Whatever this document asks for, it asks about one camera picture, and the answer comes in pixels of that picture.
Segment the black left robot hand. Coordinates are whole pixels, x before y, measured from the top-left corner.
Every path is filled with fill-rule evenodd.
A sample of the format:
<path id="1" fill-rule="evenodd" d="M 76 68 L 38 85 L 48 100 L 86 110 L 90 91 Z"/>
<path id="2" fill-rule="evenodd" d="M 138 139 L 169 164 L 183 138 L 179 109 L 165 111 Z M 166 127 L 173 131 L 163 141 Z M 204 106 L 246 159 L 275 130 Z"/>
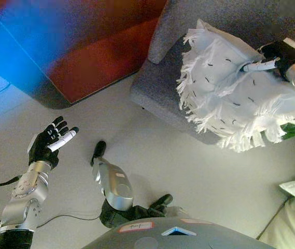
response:
<path id="1" fill-rule="evenodd" d="M 59 163 L 60 148 L 73 139 L 78 132 L 78 127 L 68 128 L 63 116 L 57 117 L 41 133 L 33 136 L 27 149 L 29 165 L 42 161 L 50 166 L 50 170 L 53 170 Z"/>

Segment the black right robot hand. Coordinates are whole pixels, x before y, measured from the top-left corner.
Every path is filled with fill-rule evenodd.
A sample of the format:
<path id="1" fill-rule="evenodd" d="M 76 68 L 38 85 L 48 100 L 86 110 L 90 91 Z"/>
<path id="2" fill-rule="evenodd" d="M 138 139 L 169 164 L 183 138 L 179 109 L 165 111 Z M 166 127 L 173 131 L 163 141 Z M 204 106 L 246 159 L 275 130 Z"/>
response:
<path id="1" fill-rule="evenodd" d="M 245 64 L 241 71 L 255 72 L 277 69 L 288 82 L 295 81 L 295 41 L 290 38 L 261 46 L 258 52 L 264 59 Z"/>

